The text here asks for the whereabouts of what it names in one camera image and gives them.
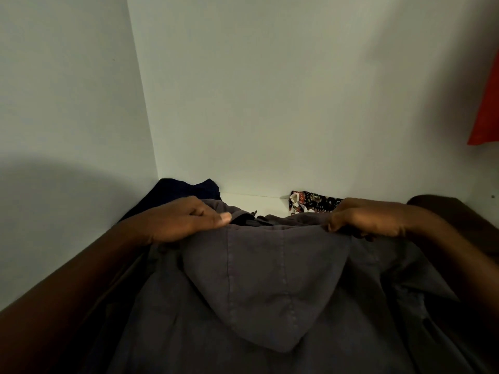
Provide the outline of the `person's right hand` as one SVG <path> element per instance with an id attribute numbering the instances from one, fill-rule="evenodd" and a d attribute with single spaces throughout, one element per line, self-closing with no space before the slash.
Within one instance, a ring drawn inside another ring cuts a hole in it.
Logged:
<path id="1" fill-rule="evenodd" d="M 398 202 L 374 202 L 368 213 L 374 236 L 405 237 L 414 227 L 417 212 L 413 207 Z"/>

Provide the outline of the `person's left hand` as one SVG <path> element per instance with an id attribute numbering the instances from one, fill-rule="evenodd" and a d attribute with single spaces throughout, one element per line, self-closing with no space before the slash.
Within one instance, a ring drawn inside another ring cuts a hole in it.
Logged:
<path id="1" fill-rule="evenodd" d="M 188 215 L 218 213 L 200 199 L 189 196 L 151 208 L 120 223 L 145 245 L 170 243 L 192 234 L 183 234 L 183 219 Z"/>

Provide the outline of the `grey hooded jacket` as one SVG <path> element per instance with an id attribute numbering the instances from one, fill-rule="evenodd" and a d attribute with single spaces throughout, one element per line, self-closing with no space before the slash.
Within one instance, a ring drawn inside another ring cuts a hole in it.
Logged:
<path id="1" fill-rule="evenodd" d="M 499 342 L 412 242 L 254 218 L 149 246 L 77 374 L 499 374 Z"/>

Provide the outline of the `person's left forearm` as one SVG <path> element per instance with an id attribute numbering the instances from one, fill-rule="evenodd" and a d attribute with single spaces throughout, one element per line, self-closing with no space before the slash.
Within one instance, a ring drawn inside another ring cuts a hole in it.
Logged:
<path id="1" fill-rule="evenodd" d="M 120 222 L 0 311 L 0 374 L 46 371 L 115 275 L 150 240 L 143 223 Z"/>

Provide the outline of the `person's right forearm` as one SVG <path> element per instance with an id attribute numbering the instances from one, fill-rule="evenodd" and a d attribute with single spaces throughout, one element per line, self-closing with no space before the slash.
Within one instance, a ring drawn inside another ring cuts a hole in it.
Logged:
<path id="1" fill-rule="evenodd" d="M 404 204 L 402 210 L 405 236 L 499 339 L 499 265 L 435 213 Z"/>

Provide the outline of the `patterned dark fabric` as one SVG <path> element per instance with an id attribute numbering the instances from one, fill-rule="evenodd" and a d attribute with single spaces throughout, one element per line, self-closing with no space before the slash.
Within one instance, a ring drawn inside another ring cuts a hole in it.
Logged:
<path id="1" fill-rule="evenodd" d="M 318 195 L 308 191 L 295 191 L 290 193 L 288 203 L 290 215 L 297 213 L 328 213 L 332 212 L 342 201 L 341 198 Z"/>

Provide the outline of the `dark navy garment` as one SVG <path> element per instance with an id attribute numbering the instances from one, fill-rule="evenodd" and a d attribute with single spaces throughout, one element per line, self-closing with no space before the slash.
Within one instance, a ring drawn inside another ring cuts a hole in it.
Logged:
<path id="1" fill-rule="evenodd" d="M 221 200 L 219 186 L 211 179 L 198 184 L 188 184 L 172 178 L 163 178 L 119 222 L 151 208 L 189 196 L 195 196 L 198 199 Z"/>

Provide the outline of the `dark brown garment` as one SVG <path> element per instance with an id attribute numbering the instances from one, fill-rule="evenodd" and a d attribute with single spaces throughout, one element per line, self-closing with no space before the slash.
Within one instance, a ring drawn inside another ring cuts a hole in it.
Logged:
<path id="1" fill-rule="evenodd" d="M 422 207 L 440 216 L 499 265 L 499 228 L 462 201 L 440 195 L 418 195 L 407 201 L 407 204 Z"/>

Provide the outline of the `red garment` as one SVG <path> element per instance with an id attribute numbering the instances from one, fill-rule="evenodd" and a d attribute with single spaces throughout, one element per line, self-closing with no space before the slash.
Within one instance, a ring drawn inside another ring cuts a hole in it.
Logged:
<path id="1" fill-rule="evenodd" d="M 484 89 L 468 145 L 499 143 L 499 50 Z"/>

